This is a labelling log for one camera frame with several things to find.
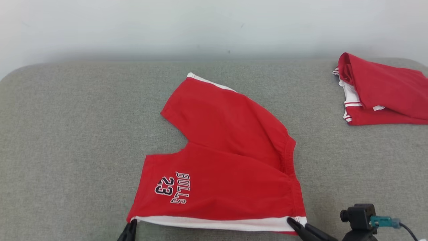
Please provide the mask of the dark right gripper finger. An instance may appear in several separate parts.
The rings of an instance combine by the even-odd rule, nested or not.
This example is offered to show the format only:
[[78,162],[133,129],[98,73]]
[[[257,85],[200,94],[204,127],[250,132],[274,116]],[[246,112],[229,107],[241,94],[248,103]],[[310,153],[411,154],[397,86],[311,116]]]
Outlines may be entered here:
[[309,241],[338,241],[335,237],[330,236],[309,223],[306,223],[305,230],[308,232]]
[[289,226],[294,229],[294,231],[297,233],[297,235],[301,238],[303,241],[316,241],[316,236],[312,234],[309,230],[307,230],[301,223],[294,220],[293,218],[287,218],[287,223]]

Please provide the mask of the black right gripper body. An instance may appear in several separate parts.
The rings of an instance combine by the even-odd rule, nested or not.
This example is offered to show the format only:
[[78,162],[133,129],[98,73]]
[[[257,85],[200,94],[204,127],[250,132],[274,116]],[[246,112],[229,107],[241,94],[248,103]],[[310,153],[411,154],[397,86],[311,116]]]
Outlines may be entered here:
[[351,230],[344,235],[342,241],[377,241],[375,237],[377,233],[377,229]]

